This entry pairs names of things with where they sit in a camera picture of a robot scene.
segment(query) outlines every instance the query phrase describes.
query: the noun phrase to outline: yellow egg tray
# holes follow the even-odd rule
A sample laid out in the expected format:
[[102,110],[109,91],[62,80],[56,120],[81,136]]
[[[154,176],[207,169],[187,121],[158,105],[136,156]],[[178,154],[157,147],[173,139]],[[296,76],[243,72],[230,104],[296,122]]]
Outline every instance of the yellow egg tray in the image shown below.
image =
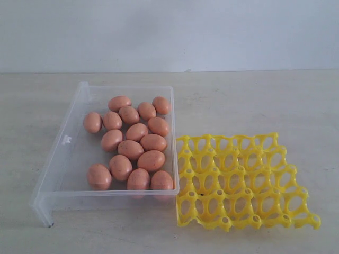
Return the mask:
[[308,191],[296,182],[278,134],[177,138],[180,192],[177,224],[196,220],[206,229],[277,224],[320,227],[307,208]]

